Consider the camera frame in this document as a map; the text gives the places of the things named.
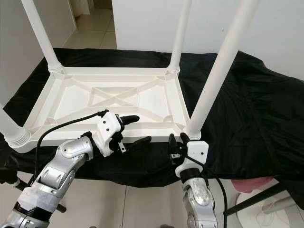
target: black cloth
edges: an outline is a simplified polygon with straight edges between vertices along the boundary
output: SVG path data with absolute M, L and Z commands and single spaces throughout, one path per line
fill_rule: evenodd
M 170 54 L 148 51 L 56 48 L 68 67 L 166 67 Z M 180 86 L 191 115 L 217 54 L 181 57 Z M 43 59 L 4 110 L 23 125 L 49 77 Z M 304 82 L 273 72 L 239 52 L 201 131 L 209 144 L 206 165 L 225 179 L 273 176 L 304 209 Z M 87 162 L 77 178 L 110 180 L 135 187 L 177 181 L 167 143 Z M 55 150 L 44 147 L 41 162 Z M 34 150 L 19 154 L 0 137 L 0 169 L 34 171 Z

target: black fabric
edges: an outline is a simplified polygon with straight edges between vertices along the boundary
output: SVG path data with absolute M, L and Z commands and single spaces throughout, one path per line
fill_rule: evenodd
M 68 67 L 166 67 L 170 54 L 148 51 L 55 49 Z M 180 86 L 191 115 L 216 54 L 182 54 Z M 26 121 L 49 77 L 43 59 L 4 110 L 19 124 Z M 255 57 L 239 52 L 202 128 L 209 144 L 206 165 L 225 179 L 274 176 L 304 208 L 304 83 L 268 70 Z M 110 180 L 136 187 L 177 181 L 167 143 L 150 143 L 127 154 L 87 162 L 78 178 Z M 44 147 L 41 161 L 55 150 Z M 13 151 L 0 137 L 0 169 L 34 171 L 34 150 Z

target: black cable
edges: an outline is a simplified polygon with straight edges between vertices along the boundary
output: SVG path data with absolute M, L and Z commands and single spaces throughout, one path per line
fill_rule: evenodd
M 39 149 L 41 147 L 42 140 L 47 134 L 49 134 L 52 131 L 57 130 L 61 127 L 65 127 L 65 126 L 70 125 L 70 124 L 74 124 L 74 123 L 77 123 L 77 122 L 80 122 L 80 121 L 83 121 L 83 120 L 87 120 L 87 119 L 90 119 L 90 118 L 95 117 L 97 115 L 102 117 L 102 116 L 104 116 L 104 114 L 106 112 L 108 112 L 108 110 L 105 110 L 105 111 L 102 111 L 102 112 L 97 112 L 97 113 L 94 113 L 92 115 L 88 115 L 88 116 L 85 116 L 85 117 L 82 117 L 82 118 L 79 118 L 79 119 L 76 119 L 76 120 L 72 120 L 72 121 L 69 121 L 69 122 L 66 122 L 66 123 L 62 123 L 60 125 L 57 125 L 57 126 L 51 128 L 51 129 L 47 130 L 46 132 L 44 132 L 41 135 L 41 137 L 39 138 L 38 142 L 37 142 L 36 153 L 35 153 L 35 172 L 34 172 L 34 175 L 31 177 L 31 179 L 29 180 L 27 187 L 29 187 L 32 184 L 32 182 L 36 179 L 36 177 L 38 175 L 38 168 L 39 168 L 38 167 L 38 161 L 39 161 L 39 153 L 38 152 L 39 152 Z
M 218 176 L 206 165 L 204 165 L 203 163 L 189 157 L 188 155 L 185 155 L 185 158 L 188 158 L 189 160 L 197 163 L 198 165 L 202 166 L 204 169 L 206 169 L 208 172 L 210 172 L 212 174 L 212 176 L 217 180 L 220 189 L 222 190 L 223 193 L 223 198 L 224 198 L 224 228 L 227 228 L 227 214 L 226 211 L 228 210 L 228 203 L 227 203 L 227 195 L 226 195 L 226 191 L 225 188 L 223 186 L 223 183 L 220 181 L 220 179 L 218 178 Z

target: black metal rod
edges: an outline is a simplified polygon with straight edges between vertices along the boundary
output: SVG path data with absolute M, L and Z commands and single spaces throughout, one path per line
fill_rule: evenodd
M 284 188 L 284 186 L 281 184 L 281 183 L 278 183 L 272 187 L 270 187 L 269 189 L 266 189 L 264 191 L 262 191 L 261 193 L 229 208 L 227 211 L 226 211 L 226 215 L 232 215 L 244 208 L 247 208 L 247 207 L 250 207 L 251 205 L 254 205 L 260 201 L 263 201 L 271 196 L 274 196 L 282 191 L 286 190 L 286 188 Z
M 15 188 L 23 191 L 24 188 L 26 187 L 26 185 L 27 185 L 26 182 L 24 182 L 23 180 L 20 180 L 20 184 L 17 185 Z M 65 213 L 67 208 L 61 204 L 58 204 L 56 210 L 60 211 L 61 213 Z

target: pink object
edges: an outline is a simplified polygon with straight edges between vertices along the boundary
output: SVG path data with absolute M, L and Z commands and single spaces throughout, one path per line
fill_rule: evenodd
M 246 180 L 231 180 L 234 188 L 239 192 L 251 193 L 253 190 L 269 183 L 273 177 L 260 177 Z

